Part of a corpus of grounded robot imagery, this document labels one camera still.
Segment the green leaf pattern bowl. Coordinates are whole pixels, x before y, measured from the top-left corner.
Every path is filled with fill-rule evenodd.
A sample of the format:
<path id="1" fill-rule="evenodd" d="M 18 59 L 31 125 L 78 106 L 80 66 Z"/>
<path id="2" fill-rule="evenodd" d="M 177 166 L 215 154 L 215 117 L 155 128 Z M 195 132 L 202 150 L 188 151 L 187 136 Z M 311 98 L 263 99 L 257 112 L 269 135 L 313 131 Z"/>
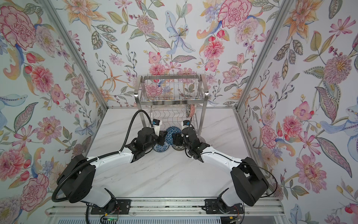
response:
<path id="1" fill-rule="evenodd" d="M 182 143 L 180 144 L 173 144 L 172 145 L 173 149 L 177 150 L 177 151 L 183 151 L 185 150 L 185 145 L 183 145 Z"/>

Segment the blue triangle pattern bowl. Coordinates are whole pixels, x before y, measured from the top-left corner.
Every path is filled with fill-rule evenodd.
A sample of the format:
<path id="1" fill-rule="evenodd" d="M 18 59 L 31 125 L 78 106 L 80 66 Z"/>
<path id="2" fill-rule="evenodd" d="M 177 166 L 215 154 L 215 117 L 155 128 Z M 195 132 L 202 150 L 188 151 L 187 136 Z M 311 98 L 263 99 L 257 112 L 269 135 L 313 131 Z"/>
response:
<path id="1" fill-rule="evenodd" d="M 167 135 L 165 137 L 165 141 L 173 146 L 174 145 L 174 135 L 176 134 L 181 134 L 181 129 L 179 127 L 176 127 L 176 126 L 172 126 L 172 127 L 169 127 L 167 130 Z"/>

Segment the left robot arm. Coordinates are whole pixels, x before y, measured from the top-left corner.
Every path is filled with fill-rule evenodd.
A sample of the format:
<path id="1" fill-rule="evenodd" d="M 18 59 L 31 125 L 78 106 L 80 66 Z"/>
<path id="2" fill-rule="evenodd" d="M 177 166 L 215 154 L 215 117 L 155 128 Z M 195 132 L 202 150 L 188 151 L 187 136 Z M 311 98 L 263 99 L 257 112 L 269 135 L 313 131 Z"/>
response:
<path id="1" fill-rule="evenodd" d="M 167 131 L 160 130 L 160 120 L 149 119 L 150 125 L 139 130 L 137 137 L 129 142 L 132 125 L 136 116 L 140 113 L 147 118 L 150 117 L 144 110 L 135 112 L 119 150 L 97 157 L 87 158 L 83 155 L 77 155 L 71 159 L 56 181 L 57 187 L 51 197 L 54 203 L 63 201 L 82 202 L 109 212 L 118 209 L 117 199 L 110 190 L 93 186 L 95 177 L 120 165 L 138 161 L 148 154 L 154 146 L 163 146 L 167 136 Z"/>

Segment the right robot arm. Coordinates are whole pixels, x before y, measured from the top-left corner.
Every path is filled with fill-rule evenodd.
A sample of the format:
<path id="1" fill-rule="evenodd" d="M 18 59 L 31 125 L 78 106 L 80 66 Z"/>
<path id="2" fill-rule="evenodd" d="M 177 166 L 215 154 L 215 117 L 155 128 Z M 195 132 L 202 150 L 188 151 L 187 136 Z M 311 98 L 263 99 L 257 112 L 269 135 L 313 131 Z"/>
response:
<path id="1" fill-rule="evenodd" d="M 191 158 L 220 168 L 231 176 L 234 186 L 218 196 L 221 204 L 232 207 L 243 203 L 252 207 L 269 189 L 269 183 L 262 173 L 265 169 L 259 167 L 252 158 L 235 158 L 216 150 L 201 142 L 193 127 L 186 127 L 172 137 L 174 145 L 184 146 Z"/>

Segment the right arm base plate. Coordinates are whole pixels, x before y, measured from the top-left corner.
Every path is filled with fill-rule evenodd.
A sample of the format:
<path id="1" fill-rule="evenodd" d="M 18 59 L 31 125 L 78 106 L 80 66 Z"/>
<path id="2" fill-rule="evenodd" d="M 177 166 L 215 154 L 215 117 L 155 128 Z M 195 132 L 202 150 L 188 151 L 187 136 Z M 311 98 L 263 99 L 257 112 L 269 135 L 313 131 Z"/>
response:
<path id="1" fill-rule="evenodd" d="M 202 209 L 206 214 L 215 214 L 215 215 L 238 215 L 244 214 L 244 208 L 241 203 L 236 204 L 232 207 L 228 207 L 224 202 L 219 199 L 205 199 L 204 206 Z"/>

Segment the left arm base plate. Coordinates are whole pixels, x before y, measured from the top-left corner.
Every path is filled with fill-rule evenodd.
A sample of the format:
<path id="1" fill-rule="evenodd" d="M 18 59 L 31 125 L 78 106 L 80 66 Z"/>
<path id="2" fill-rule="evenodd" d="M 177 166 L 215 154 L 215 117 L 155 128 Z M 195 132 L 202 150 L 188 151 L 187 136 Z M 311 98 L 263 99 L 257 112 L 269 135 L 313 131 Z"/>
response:
<path id="1" fill-rule="evenodd" d="M 111 200 L 105 207 L 95 206 L 91 209 L 91 215 L 128 215 L 131 208 L 130 199 Z"/>

